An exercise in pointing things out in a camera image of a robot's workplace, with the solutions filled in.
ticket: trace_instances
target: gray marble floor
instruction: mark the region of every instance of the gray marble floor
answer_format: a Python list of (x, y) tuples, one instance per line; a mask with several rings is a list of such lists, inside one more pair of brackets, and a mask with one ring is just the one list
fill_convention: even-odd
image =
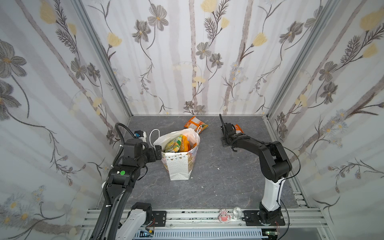
[[(219, 116), (197, 116), (209, 125), (201, 132), (196, 162), (189, 180), (170, 181), (161, 161), (148, 163), (147, 175), (136, 182), (126, 208), (135, 202), (148, 202), (153, 208), (233, 208), (259, 207), (265, 178), (258, 156), (243, 149), (233, 152), (222, 147)], [(181, 130), (190, 116), (133, 116), (132, 131), (147, 132), (158, 128), (161, 135)], [(224, 116), (224, 122), (239, 124), (251, 137), (271, 141), (262, 117)], [(286, 207), (297, 207), (289, 182), (283, 187), (281, 199)]]

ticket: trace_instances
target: wall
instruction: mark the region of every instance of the wall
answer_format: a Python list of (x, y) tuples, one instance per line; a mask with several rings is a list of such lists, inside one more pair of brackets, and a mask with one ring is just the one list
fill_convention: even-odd
[(326, 1), (89, 1), (134, 114), (266, 114)]
[(70, 2), (0, 3), (0, 232), (74, 239), (127, 123)]
[(339, 240), (383, 235), (383, 7), (341, 1), (270, 117), (300, 154), (303, 191)]

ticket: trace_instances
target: shopping bag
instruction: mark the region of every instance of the shopping bag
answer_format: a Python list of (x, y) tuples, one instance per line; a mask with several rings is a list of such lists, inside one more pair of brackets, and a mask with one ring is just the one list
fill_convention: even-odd
[(180, 131), (175, 131), (168, 133), (166, 135), (160, 136), (159, 131), (159, 138), (151, 143), (151, 134), (149, 135), (149, 142), (152, 146), (154, 145), (160, 145), (161, 149), (164, 150), (167, 143), (175, 139), (180, 134), (183, 134), (187, 137), (187, 140), (190, 142), (191, 146), (196, 146), (189, 150), (188, 152), (162, 152), (162, 163), (164, 164), (164, 167), (166, 168), (167, 172), (169, 173), (169, 178), (171, 180), (188, 180), (189, 176), (191, 175), (197, 150), (199, 149), (200, 144), (200, 136), (199, 132), (201, 131), (201, 127), (195, 132), (191, 128), (183, 129)]

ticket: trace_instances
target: pink figurine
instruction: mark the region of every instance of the pink figurine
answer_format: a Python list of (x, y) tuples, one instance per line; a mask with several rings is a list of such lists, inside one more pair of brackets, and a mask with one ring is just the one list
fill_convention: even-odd
[(231, 219), (231, 216), (227, 213), (226, 209), (220, 210), (220, 215), (218, 217), (218, 220), (221, 223), (228, 223), (230, 219)]

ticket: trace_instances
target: food package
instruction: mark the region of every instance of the food package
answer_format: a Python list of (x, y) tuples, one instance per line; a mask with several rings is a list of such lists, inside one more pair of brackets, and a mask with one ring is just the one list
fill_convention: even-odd
[(207, 124), (203, 123), (195, 116), (189, 119), (189, 121), (184, 125), (184, 127), (186, 128), (192, 128), (193, 130), (195, 130), (195, 132), (197, 131), (197, 128), (199, 128), (199, 126), (201, 126), (200, 132), (202, 132), (204, 129), (208, 127)]
[(235, 130), (236, 130), (236, 133), (240, 133), (240, 132), (244, 133), (243, 130), (241, 129), (241, 127), (238, 124), (235, 125)]
[(165, 149), (164, 149), (164, 152), (178, 152), (179, 149), (180, 149), (180, 146), (181, 146), (181, 141), (183, 139), (183, 135), (180, 134), (179, 136), (177, 136), (175, 139), (173, 139), (172, 141), (170, 141)]
[(181, 140), (181, 146), (178, 152), (188, 152), (189, 150), (190, 150), (189, 141), (187, 139), (187, 136), (183, 135)]

